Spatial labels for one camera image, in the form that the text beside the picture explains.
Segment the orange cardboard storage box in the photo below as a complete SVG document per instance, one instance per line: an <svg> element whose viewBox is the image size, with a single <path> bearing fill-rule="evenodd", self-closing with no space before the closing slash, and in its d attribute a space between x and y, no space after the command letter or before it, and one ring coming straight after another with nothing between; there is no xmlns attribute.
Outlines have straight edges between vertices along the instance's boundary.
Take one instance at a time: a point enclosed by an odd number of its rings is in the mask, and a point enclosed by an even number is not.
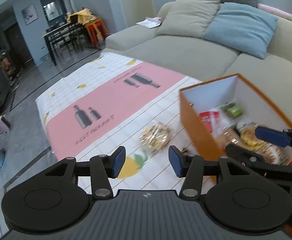
<svg viewBox="0 0 292 240"><path fill-rule="evenodd" d="M276 130L292 128L292 121L260 89L240 74L198 83L179 90L181 122L199 155L206 160L216 161L225 155L214 140L216 133L234 124L243 126L252 122ZM222 105L237 103L244 110L239 118L229 118ZM198 114L219 111L220 129L209 133Z"/></svg>

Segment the clear bag yellow snacks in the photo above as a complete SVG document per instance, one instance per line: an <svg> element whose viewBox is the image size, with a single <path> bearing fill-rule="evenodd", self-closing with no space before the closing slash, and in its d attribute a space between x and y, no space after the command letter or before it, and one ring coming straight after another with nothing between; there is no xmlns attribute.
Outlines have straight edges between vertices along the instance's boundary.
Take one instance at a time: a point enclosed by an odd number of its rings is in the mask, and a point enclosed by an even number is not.
<svg viewBox="0 0 292 240"><path fill-rule="evenodd" d="M244 124L240 129L240 139L243 142L244 146L254 152L259 151L264 146L267 145L267 142L260 140L255 135L255 130L258 128L258 125L255 123Z"/></svg>

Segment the wall picture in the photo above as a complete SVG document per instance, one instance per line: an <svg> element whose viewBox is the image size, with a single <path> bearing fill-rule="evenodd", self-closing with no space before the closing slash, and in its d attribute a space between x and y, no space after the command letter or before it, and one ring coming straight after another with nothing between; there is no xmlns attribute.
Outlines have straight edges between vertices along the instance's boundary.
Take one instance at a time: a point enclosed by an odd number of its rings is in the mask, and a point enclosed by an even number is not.
<svg viewBox="0 0 292 240"><path fill-rule="evenodd" d="M23 9L21 13L26 25L29 25L30 23L38 19L38 14L34 4L31 4Z"/></svg>

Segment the black dining table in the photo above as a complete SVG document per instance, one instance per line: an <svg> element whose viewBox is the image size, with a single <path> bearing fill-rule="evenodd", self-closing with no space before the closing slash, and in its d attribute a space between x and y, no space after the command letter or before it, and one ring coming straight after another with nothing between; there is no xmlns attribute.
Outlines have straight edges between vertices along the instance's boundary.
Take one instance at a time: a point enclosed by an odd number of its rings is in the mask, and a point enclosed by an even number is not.
<svg viewBox="0 0 292 240"><path fill-rule="evenodd" d="M49 57L55 66L57 65L56 57L59 57L56 46L60 42L63 46L66 46L68 51L70 51L69 44L71 44L74 49L80 48L83 50L79 35L79 31L82 28L83 25L80 23L66 23L42 36L48 49Z"/></svg>

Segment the bagged sliced bread loaf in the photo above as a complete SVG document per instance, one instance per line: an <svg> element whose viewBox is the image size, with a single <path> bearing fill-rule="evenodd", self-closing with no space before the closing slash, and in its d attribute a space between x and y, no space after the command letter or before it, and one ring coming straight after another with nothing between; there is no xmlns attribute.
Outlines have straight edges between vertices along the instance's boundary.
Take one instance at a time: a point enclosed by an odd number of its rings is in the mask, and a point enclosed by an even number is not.
<svg viewBox="0 0 292 240"><path fill-rule="evenodd" d="M288 161L288 156L280 147L269 142L257 139L256 126L238 128L236 125L222 129L214 136L214 140L221 148L226 148L230 143L236 144L246 150L257 153L269 164L282 165Z"/></svg>

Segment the pink cushion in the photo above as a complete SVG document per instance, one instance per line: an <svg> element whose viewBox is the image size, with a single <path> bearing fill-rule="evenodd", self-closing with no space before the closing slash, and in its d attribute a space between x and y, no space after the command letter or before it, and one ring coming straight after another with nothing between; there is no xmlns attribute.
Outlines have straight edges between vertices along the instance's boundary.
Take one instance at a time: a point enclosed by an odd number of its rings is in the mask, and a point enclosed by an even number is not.
<svg viewBox="0 0 292 240"><path fill-rule="evenodd" d="M257 8L260 10L266 11L272 15L284 18L292 22L292 14L285 12L283 10L277 9L275 7L271 7L269 5L261 4L261 3L257 4Z"/></svg>

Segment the beige fabric sofa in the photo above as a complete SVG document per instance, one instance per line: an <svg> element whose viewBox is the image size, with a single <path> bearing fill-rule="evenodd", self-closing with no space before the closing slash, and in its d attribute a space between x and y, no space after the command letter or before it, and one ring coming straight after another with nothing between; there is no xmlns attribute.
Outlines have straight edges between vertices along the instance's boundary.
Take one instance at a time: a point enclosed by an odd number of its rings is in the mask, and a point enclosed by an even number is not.
<svg viewBox="0 0 292 240"><path fill-rule="evenodd" d="M195 37L157 35L134 25L105 41L105 52L133 57L201 81L240 73L292 121L292 22L278 19L265 59Z"/></svg>

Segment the beige cushion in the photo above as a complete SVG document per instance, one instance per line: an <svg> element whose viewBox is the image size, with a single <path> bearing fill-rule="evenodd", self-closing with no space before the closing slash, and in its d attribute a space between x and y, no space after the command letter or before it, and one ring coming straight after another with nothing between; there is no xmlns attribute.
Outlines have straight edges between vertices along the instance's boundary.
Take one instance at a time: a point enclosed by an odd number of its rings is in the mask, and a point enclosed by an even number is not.
<svg viewBox="0 0 292 240"><path fill-rule="evenodd" d="M165 3L157 35L201 38L220 9L220 0L176 0Z"/></svg>

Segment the orange stool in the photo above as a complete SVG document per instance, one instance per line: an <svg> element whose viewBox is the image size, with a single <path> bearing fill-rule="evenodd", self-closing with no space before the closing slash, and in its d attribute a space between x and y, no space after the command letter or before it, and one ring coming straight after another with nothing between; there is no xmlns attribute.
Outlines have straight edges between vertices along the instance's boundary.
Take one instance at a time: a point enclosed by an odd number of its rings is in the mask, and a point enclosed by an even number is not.
<svg viewBox="0 0 292 240"><path fill-rule="evenodd" d="M110 34L104 21L99 16L85 23L84 27L95 47L98 47L100 42L105 41Z"/></svg>

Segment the green snack packet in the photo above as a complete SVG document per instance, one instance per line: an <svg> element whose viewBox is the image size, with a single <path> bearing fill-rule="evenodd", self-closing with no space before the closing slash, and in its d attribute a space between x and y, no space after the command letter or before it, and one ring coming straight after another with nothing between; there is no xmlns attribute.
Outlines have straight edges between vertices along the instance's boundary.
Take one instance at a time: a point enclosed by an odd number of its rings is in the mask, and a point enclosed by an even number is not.
<svg viewBox="0 0 292 240"><path fill-rule="evenodd" d="M227 103L221 107L222 111L232 119L239 118L244 114L243 108L241 108L237 103Z"/></svg>

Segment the pink white patterned tablecloth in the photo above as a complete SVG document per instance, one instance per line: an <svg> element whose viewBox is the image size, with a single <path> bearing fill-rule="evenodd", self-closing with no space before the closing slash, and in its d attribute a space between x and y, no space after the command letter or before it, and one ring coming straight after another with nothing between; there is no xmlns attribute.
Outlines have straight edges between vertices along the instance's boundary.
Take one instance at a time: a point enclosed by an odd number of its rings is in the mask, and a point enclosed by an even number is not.
<svg viewBox="0 0 292 240"><path fill-rule="evenodd" d="M170 131L170 145L196 153L181 124L178 93L197 83L196 78L173 70L102 53L43 92L36 104L58 160L88 161L123 146L126 162L110 181L113 192L179 191L183 180L169 163L167 147L152 153L140 137L147 128L162 124Z"/></svg>

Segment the papers on sofa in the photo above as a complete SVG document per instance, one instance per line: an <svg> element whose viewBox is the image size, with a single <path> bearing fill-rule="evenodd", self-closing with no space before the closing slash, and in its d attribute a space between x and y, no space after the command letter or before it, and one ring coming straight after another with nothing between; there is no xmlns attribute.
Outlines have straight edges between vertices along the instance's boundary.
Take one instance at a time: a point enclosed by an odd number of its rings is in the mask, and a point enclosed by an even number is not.
<svg viewBox="0 0 292 240"><path fill-rule="evenodd" d="M152 29L152 28L159 27L162 24L162 22L163 22L163 19L160 17L154 17L154 18L147 17L145 20L141 22L137 22L136 25L141 25L148 29Z"/></svg>

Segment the red white snack bag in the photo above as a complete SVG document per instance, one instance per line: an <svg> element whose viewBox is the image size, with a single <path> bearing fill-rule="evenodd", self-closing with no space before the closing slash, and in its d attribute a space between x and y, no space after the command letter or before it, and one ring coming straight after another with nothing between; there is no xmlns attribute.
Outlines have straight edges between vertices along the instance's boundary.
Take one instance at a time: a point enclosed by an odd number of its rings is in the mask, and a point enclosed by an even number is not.
<svg viewBox="0 0 292 240"><path fill-rule="evenodd" d="M220 129L221 118L219 111L201 112L198 117L209 133L215 133Z"/></svg>

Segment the pink small heater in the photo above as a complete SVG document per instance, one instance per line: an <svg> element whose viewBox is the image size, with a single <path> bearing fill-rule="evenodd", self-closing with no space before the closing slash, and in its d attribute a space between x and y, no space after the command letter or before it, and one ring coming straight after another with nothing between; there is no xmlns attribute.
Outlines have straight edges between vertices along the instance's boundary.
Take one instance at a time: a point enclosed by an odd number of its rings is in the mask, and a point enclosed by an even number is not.
<svg viewBox="0 0 292 240"><path fill-rule="evenodd" d="M11 123L7 120L5 115L0 116L0 131L3 133L9 132L11 129Z"/></svg>

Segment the clear bag of peanuts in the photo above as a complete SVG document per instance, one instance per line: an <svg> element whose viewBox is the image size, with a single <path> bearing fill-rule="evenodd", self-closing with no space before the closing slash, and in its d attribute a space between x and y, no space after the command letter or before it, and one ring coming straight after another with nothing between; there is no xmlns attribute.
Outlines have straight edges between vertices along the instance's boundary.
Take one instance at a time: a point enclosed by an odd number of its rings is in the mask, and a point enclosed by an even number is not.
<svg viewBox="0 0 292 240"><path fill-rule="evenodd" d="M147 126L140 135L141 148L151 154L162 150L171 139L171 129L169 126L155 122Z"/></svg>

